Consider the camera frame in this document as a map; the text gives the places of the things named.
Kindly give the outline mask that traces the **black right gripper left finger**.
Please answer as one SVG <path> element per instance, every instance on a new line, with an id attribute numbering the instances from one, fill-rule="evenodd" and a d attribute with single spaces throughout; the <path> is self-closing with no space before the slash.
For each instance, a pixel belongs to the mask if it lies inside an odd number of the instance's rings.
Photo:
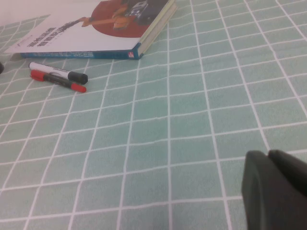
<path id="1" fill-rule="evenodd" d="M 241 187 L 249 230 L 305 230 L 307 189 L 296 189 L 268 154 L 248 151 Z"/>

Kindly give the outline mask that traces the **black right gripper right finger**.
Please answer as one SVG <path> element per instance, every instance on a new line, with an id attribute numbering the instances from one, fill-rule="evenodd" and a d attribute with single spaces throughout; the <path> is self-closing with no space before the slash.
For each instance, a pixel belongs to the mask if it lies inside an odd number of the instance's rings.
<path id="1" fill-rule="evenodd" d="M 307 164 L 281 150 L 270 150 L 268 158 L 296 189 L 307 188 Z"/>

